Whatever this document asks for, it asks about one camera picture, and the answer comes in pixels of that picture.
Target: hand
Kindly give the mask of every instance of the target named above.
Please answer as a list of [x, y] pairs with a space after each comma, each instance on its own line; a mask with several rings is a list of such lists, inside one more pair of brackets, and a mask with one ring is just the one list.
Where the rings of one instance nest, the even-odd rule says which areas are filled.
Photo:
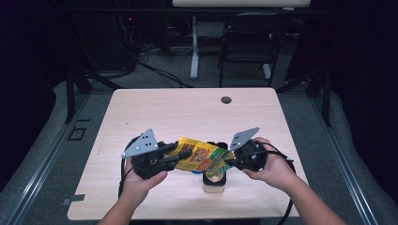
[[[255, 138], [253, 140], [258, 143], [270, 143], [269, 140], [264, 138]], [[276, 151], [267, 144], [263, 144], [263, 147], [268, 151]], [[242, 171], [253, 180], [262, 180], [270, 186], [283, 191], [287, 191], [291, 187], [292, 182], [299, 179], [286, 163], [285, 159], [274, 154], [268, 154], [267, 163], [262, 171], [253, 172], [246, 169]]]
[[135, 209], [146, 198], [148, 191], [160, 184], [166, 177], [167, 172], [159, 172], [150, 179], [144, 180], [131, 170], [132, 163], [130, 158], [126, 160], [123, 192], [115, 205], [108, 211], [99, 224], [129, 224]]
[[[128, 158], [126, 160], [125, 173], [131, 168], [132, 163], [130, 158]], [[148, 191], [161, 183], [166, 177], [167, 172], [160, 172], [145, 180], [137, 175], [134, 170], [131, 170], [126, 176], [120, 199], [127, 199], [137, 207], [144, 201]]]

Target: desk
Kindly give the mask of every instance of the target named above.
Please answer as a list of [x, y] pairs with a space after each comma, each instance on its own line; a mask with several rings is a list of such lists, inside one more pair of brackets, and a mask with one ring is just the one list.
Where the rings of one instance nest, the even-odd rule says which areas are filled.
[[[222, 103], [222, 97], [232, 102]], [[275, 91], [271, 88], [195, 88], [117, 90], [103, 118], [68, 217], [101, 219], [117, 200], [120, 161], [129, 141], [153, 128], [157, 141], [185, 136], [230, 144], [235, 133], [260, 127], [295, 160], [297, 174], [307, 178]], [[231, 169], [223, 193], [205, 193], [202, 175], [174, 170], [136, 209], [132, 219], [201, 219], [282, 217], [289, 198], [282, 191]], [[293, 207], [291, 217], [298, 212]]]
[[[311, 0], [173, 0], [174, 7], [184, 8], [307, 8]], [[192, 20], [191, 79], [198, 78], [199, 53], [197, 48], [197, 21]], [[264, 75], [270, 74], [269, 66], [263, 66]]]

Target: person's right hand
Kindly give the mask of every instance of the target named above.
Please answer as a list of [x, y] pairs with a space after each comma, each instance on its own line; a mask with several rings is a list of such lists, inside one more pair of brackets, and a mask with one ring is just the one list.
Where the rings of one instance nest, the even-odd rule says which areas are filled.
[[[253, 140], [258, 143], [270, 143], [269, 140], [264, 138], [255, 138]], [[268, 151], [276, 151], [267, 144], [263, 144], [263, 147]], [[242, 171], [253, 180], [262, 180], [270, 186], [283, 191], [287, 191], [299, 179], [285, 159], [275, 154], [268, 154], [267, 163], [262, 171], [253, 172], [247, 169]]]

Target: forearm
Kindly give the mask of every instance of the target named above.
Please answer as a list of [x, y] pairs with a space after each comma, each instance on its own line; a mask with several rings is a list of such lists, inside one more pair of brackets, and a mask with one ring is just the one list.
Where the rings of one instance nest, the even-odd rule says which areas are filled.
[[129, 224], [132, 214], [137, 206], [138, 205], [135, 205], [126, 199], [120, 198], [105, 215], [105, 217], [99, 222], [99, 224]]
[[286, 193], [292, 199], [304, 224], [345, 224], [301, 179], [298, 178]]

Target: wire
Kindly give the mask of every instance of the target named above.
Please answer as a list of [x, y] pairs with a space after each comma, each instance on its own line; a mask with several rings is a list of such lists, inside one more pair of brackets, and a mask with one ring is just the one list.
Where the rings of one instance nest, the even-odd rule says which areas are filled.
[[[176, 50], [178, 48], [189, 48], [189, 49], [186, 50], [185, 52], [179, 52], [179, 51]], [[183, 54], [189, 53], [192, 50], [192, 48], [193, 48], [192, 45], [191, 46], [186, 46], [186, 47], [180, 47], [180, 46], [179, 47], [173, 47], [173, 46], [170, 47], [170, 49], [173, 50], [174, 53], [179, 54], [179, 55], [183, 55]]]
[[111, 79], [116, 79], [116, 78], [121, 78], [121, 77], [126, 77], [127, 75], [131, 74], [134, 71], [134, 69], [132, 67], [126, 68], [124, 71], [117, 73], [117, 74], [113, 74], [113, 75], [104, 75], [103, 73], [100, 74], [101, 77], [106, 78], [108, 80]]
[[171, 81], [173, 81], [173, 82], [179, 83], [179, 87], [180, 87], [180, 88], [182, 88], [183, 86], [186, 86], [186, 87], [189, 87], [189, 88], [193, 88], [193, 86], [188, 85], [188, 84], [182, 82], [176, 75], [173, 75], [173, 74], [170, 73], [170, 72], [167, 72], [167, 71], [164, 71], [164, 70], [155, 68], [155, 67], [151, 67], [150, 65], [144, 64], [144, 63], [142, 63], [142, 62], [140, 62], [140, 61], [138, 61], [137, 64], [143, 66], [144, 68], [147, 68], [147, 69], [149, 69], [149, 70], [152, 70], [152, 71], [156, 72], [158, 75], [160, 75], [160, 76], [163, 78], [163, 80], [164, 80], [166, 83], [168, 83], [168, 82], [167, 82], [165, 79], [169, 79], [169, 80], [171, 80]]
[[132, 171], [132, 169], [134, 169], [134, 167], [131, 167], [131, 168], [126, 172], [126, 174], [124, 175], [124, 179], [126, 179], [127, 175]]
[[276, 148], [274, 145], [272, 145], [272, 144], [270, 144], [270, 143], [268, 143], [268, 142], [261, 142], [260, 144], [265, 144], [265, 145], [268, 145], [268, 146], [271, 146], [273, 149], [275, 149], [277, 152], [281, 152], [281, 151], [279, 151], [278, 150], [278, 148]]
[[284, 212], [284, 215], [282, 219], [279, 221], [278, 225], [284, 224], [284, 222], [289, 218], [290, 211], [292, 210], [293, 207], [293, 201], [289, 200], [289, 204], [287, 205], [286, 211]]
[[268, 151], [268, 150], [246, 153], [246, 154], [242, 154], [242, 155], [239, 155], [239, 156], [240, 157], [249, 157], [249, 156], [257, 155], [257, 154], [275, 154], [275, 155], [278, 155], [280, 157], [285, 158], [286, 160], [292, 160], [292, 159], [290, 159], [290, 157], [285, 156], [281, 152], [274, 152], [274, 151]]
[[121, 178], [120, 178], [120, 182], [119, 182], [119, 191], [118, 191], [118, 193], [117, 193], [117, 197], [118, 197], [118, 198], [120, 198], [120, 195], [121, 195], [122, 192], [123, 192], [124, 181], [125, 181], [125, 179], [126, 179], [126, 176], [125, 176], [125, 174], [124, 174], [125, 161], [126, 161], [126, 160], [125, 160], [124, 158], [122, 158], [122, 163], [121, 163], [121, 166], [120, 166]]
[[192, 33], [192, 27], [191, 27], [191, 24], [188, 22], [187, 17], [184, 17], [184, 19], [185, 19], [185, 22], [187, 23], [187, 25], [188, 25], [188, 27], [190, 28], [190, 31], [191, 31], [191, 33]]

